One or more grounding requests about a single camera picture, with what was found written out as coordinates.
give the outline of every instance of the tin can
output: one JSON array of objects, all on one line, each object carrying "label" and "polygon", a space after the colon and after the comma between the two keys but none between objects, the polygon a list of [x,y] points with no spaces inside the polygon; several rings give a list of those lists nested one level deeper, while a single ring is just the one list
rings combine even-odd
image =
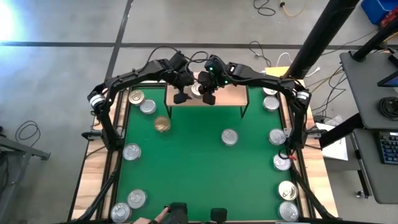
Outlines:
[{"label": "tin can", "polygon": [[292,202],[282,202],[278,214],[286,222],[296,222],[299,219],[299,210]]},{"label": "tin can", "polygon": [[233,146],[238,141],[238,134],[235,130],[225,129],[221,134],[221,140],[227,146]]},{"label": "tin can", "polygon": [[[280,154],[283,158],[287,158],[287,156],[284,153]],[[272,158],[274,161],[274,167],[279,170],[279,171],[285,171],[290,169],[290,166],[292,166],[292,161],[290,159],[283,159],[281,158],[278,154],[274,155]]]},{"label": "tin can", "polygon": [[192,92],[192,96],[198,99],[202,99],[203,95],[200,94],[199,92],[199,86],[200,84],[195,82],[192,86],[191,86],[191,92]]},{"label": "tin can", "polygon": [[155,130],[162,133],[170,129],[170,120],[166,116],[158,116],[155,119]]},{"label": "tin can", "polygon": [[144,102],[145,96],[144,92],[141,90],[134,90],[129,94],[129,101],[133,105],[140,105],[142,102]]},{"label": "tin can", "polygon": [[117,203],[112,207],[111,218],[115,223],[124,223],[131,216],[131,209],[127,203]]},{"label": "tin can", "polygon": [[129,196],[127,196],[127,203],[133,209],[141,208],[145,205],[147,200],[147,194],[141,190],[136,189],[130,192]]},{"label": "tin can", "polygon": [[123,158],[127,161],[133,161],[141,157],[141,148],[135,144],[128,144],[123,149]]},{"label": "tin can", "polygon": [[145,100],[141,105],[139,105],[139,109],[144,114],[153,114],[156,111],[156,103],[153,100]]},{"label": "tin can", "polygon": [[281,144],[285,143],[286,135],[281,129],[272,129],[269,132],[269,142],[275,146],[280,146]]},{"label": "tin can", "polygon": [[279,100],[274,96],[267,96],[262,102],[262,106],[267,111],[273,112],[279,108]]},{"label": "tin can", "polygon": [[297,198],[297,187],[290,181],[282,181],[278,187],[278,193],[284,200],[294,200]]},{"label": "tin can", "polygon": [[264,96],[274,96],[277,92],[278,91],[276,90],[271,90],[265,87],[262,89],[262,93],[264,94]]}]

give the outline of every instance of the keyboard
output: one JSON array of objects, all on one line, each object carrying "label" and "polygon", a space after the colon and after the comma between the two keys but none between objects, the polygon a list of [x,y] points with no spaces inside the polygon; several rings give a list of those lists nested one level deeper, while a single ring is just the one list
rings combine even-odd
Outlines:
[{"label": "keyboard", "polygon": [[379,133],[379,154],[383,164],[398,165],[398,133]]}]

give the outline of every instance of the green felt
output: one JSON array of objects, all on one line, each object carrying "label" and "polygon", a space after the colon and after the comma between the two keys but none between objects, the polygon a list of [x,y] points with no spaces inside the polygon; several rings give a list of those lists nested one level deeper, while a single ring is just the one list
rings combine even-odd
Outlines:
[{"label": "green felt", "polygon": [[[243,119],[238,107],[174,107],[171,129],[159,133],[154,120],[167,115],[163,88],[141,88],[145,98],[157,104],[152,115],[131,106],[126,144],[142,149],[137,161],[123,159],[118,202],[126,202],[133,189],[148,198],[133,210],[130,221],[153,219],[164,205],[188,204],[190,221],[210,220],[211,208],[228,210],[228,220],[280,220],[282,199],[277,186],[289,180],[289,172],[275,170],[272,157],[282,146],[268,140],[273,128],[281,128],[279,112],[262,107],[260,88],[250,88],[250,105]],[[232,128],[239,134],[234,146],[225,146],[221,132]]]}]

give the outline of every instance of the blue bin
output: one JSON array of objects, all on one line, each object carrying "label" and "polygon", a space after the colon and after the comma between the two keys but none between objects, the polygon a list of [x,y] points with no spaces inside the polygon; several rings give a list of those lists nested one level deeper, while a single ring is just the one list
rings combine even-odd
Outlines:
[{"label": "blue bin", "polygon": [[398,0],[363,0],[361,6],[369,20],[378,25],[391,10],[398,6]]}]

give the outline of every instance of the gray floor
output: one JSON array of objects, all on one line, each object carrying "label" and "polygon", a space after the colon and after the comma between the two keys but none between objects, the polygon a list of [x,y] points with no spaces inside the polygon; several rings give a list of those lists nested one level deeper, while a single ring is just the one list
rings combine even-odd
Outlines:
[{"label": "gray floor", "polygon": [[[250,0],[135,0],[123,42],[247,44],[258,40],[262,44],[286,44],[288,48],[304,42],[327,3],[308,1],[302,15],[289,18],[278,8],[279,0],[271,0],[268,5],[276,10],[272,17],[257,14]],[[3,15],[13,20],[0,31],[0,40],[23,42],[115,42],[127,4],[127,0],[3,2],[0,12],[6,6],[8,10]],[[286,2],[292,13],[304,5],[303,1]],[[331,44],[342,45],[372,30],[376,27],[358,5]],[[370,37],[351,45],[363,44]],[[142,66],[151,50],[121,48],[113,75]],[[227,62],[245,63],[256,70],[265,67],[265,61],[255,58],[248,49],[182,49],[187,55],[197,50],[217,54]],[[264,49],[264,54],[274,66],[282,52],[288,52],[293,59],[298,51]],[[67,219],[87,144],[80,133],[92,122],[86,95],[103,80],[112,52],[111,47],[0,47],[0,124],[13,138],[24,121],[36,121],[42,132],[36,146],[52,153],[47,162],[32,160],[12,220],[28,220],[31,224]],[[312,68],[321,70],[306,78],[306,84],[331,75],[340,66],[341,52],[344,51],[321,57]],[[171,50],[160,49],[153,58],[171,55]],[[279,62],[280,66],[289,64],[286,56]],[[201,65],[191,68],[199,70]],[[347,91],[331,102],[326,111],[329,117],[340,114],[346,119],[357,109],[348,84],[344,82],[340,87]],[[312,98],[312,108],[322,105],[329,91],[327,84],[319,88]],[[340,217],[396,223],[398,206],[378,205],[372,198],[354,197],[360,189],[355,173],[329,175]]]}]

